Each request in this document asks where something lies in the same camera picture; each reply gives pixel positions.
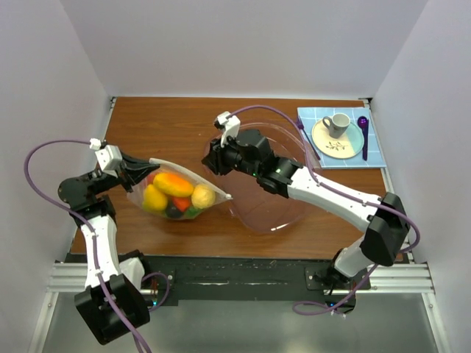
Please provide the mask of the yellow fake lemon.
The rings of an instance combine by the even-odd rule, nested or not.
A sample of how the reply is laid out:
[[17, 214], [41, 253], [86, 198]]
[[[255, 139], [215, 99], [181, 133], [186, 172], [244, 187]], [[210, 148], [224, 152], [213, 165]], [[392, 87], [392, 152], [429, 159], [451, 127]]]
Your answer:
[[168, 205], [167, 195], [154, 185], [147, 185], [143, 194], [143, 208], [151, 212], [163, 212]]

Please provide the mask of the yellow fake mango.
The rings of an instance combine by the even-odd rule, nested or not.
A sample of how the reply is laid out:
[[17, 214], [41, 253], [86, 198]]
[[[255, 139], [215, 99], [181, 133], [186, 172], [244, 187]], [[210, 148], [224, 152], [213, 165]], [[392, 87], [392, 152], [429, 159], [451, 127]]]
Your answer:
[[156, 174], [153, 185], [170, 196], [189, 197], [194, 192], [194, 186], [189, 181], [173, 173]]

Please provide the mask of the clear zip top bag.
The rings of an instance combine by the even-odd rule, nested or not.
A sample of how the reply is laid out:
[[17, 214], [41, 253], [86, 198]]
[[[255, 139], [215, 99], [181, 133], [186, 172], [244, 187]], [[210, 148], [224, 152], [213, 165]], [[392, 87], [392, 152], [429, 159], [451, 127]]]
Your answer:
[[149, 159], [157, 169], [127, 194], [141, 210], [173, 220], [191, 220], [233, 197], [193, 171], [157, 158]]

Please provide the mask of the dark fake plum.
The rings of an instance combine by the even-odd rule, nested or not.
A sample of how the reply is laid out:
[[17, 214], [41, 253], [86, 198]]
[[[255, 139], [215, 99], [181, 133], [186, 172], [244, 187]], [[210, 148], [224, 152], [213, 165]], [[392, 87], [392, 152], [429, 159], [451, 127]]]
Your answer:
[[168, 204], [165, 209], [165, 215], [167, 218], [179, 219], [184, 216], [184, 212], [179, 210], [174, 204]]

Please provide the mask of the fake orange carrot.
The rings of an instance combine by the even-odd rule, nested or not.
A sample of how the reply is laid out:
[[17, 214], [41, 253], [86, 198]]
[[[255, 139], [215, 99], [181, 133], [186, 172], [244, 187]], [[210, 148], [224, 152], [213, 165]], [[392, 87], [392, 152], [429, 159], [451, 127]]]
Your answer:
[[176, 197], [171, 198], [173, 205], [182, 212], [185, 212], [191, 206], [191, 199], [188, 197]]

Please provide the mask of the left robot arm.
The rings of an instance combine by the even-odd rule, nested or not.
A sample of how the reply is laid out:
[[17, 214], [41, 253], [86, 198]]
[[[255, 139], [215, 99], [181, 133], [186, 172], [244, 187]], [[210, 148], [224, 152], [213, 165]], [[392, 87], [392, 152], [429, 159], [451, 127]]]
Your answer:
[[70, 207], [71, 217], [80, 228], [86, 245], [85, 289], [74, 304], [95, 339], [106, 345], [131, 333], [141, 352], [149, 352], [138, 328], [150, 320], [140, 288], [152, 281], [152, 270], [142, 264], [139, 251], [127, 254], [131, 265], [125, 275], [116, 249], [116, 211], [106, 191], [121, 186], [132, 192], [134, 186], [159, 169], [159, 164], [124, 155], [112, 174], [101, 168], [67, 178], [57, 194]]

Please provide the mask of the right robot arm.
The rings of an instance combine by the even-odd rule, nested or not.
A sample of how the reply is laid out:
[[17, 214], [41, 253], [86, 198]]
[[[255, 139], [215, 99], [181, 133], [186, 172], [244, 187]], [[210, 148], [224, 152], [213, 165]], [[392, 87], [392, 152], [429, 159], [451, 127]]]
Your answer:
[[308, 166], [275, 154], [257, 129], [213, 139], [202, 164], [215, 175], [238, 171], [254, 177], [266, 192], [320, 207], [362, 231], [319, 276], [338, 289], [346, 288], [370, 265], [393, 265], [410, 230], [398, 196], [362, 193], [319, 176]]

